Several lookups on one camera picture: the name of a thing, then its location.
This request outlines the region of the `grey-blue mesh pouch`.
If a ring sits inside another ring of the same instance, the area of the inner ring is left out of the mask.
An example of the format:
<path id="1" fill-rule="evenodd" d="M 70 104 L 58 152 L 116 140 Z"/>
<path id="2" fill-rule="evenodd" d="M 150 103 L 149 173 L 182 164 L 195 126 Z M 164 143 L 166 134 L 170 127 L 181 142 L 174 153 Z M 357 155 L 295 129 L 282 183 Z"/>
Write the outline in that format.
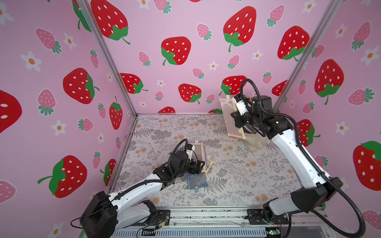
<path id="1" fill-rule="evenodd" d="M 206 178 L 206 173 L 201 172 L 200 174 L 190 174 L 186 173 L 181 177 L 181 181 L 184 184 L 184 189 L 194 190 L 198 193 L 200 188 L 208 187 L 208 182 Z"/>

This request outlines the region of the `cream pouch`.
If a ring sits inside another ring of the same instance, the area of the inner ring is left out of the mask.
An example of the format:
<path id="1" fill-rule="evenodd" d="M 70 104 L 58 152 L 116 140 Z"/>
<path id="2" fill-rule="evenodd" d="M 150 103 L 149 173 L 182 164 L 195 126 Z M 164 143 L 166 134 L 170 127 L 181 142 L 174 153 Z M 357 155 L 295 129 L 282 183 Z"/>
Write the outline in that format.
<path id="1" fill-rule="evenodd" d="M 221 109 L 226 125 L 227 134 L 231 138 L 246 139 L 243 129 L 235 126 L 235 120 L 231 116 L 232 113 L 238 111 L 229 95 L 226 98 L 220 98 Z"/>

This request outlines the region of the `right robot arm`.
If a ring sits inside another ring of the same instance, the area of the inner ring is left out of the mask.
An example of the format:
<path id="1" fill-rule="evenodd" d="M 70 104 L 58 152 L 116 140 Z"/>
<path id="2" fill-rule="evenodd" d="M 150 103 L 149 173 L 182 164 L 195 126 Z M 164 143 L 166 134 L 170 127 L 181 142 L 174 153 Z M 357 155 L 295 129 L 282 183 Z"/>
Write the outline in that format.
<path id="1" fill-rule="evenodd" d="M 322 167 L 313 159 L 296 137 L 297 131 L 289 120 L 282 115 L 265 112 L 257 98 L 249 100 L 240 94 L 233 98 L 236 111 L 231 113 L 235 126 L 251 126 L 263 137 L 270 139 L 285 155 L 294 169 L 301 188 L 289 195 L 279 197 L 264 205 L 263 214 L 274 218 L 292 212 L 310 212 L 315 207 L 330 200 L 342 186 L 339 178 L 324 178 Z"/>

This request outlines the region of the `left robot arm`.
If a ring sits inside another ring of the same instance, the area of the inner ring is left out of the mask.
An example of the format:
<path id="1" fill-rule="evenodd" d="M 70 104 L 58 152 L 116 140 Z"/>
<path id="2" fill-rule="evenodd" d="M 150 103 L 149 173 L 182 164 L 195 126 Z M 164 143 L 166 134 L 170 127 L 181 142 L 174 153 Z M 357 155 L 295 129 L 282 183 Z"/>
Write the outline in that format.
<path id="1" fill-rule="evenodd" d="M 168 162 L 157 167 L 142 181 L 118 192 L 97 193 L 79 218 L 88 238 L 109 238 L 121 228 L 143 222 L 155 213 L 155 207 L 145 197 L 174 184 L 185 174 L 200 174 L 203 160 L 192 158 L 193 150 L 179 150 Z"/>

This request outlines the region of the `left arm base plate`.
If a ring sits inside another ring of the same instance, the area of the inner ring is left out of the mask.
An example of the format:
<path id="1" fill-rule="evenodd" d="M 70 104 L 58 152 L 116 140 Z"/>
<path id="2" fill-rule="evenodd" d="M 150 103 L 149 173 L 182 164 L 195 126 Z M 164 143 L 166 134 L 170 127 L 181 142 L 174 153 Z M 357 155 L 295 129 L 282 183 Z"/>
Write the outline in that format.
<path id="1" fill-rule="evenodd" d="M 170 222 L 170 215 L 171 210 L 159 209 L 157 212 L 149 215 L 145 220 L 139 221 L 132 226 L 162 226 L 162 223 L 164 223 L 165 226 L 168 226 Z"/>

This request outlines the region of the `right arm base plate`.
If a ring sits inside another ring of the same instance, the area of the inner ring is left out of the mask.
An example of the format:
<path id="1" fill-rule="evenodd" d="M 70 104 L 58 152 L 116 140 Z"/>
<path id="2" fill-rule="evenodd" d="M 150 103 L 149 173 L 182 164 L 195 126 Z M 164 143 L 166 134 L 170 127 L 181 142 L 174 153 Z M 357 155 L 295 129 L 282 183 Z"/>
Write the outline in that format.
<path id="1" fill-rule="evenodd" d="M 263 209 L 248 209 L 246 219 L 249 220 L 250 225 L 286 225 L 289 223 L 286 214 L 273 215 Z"/>

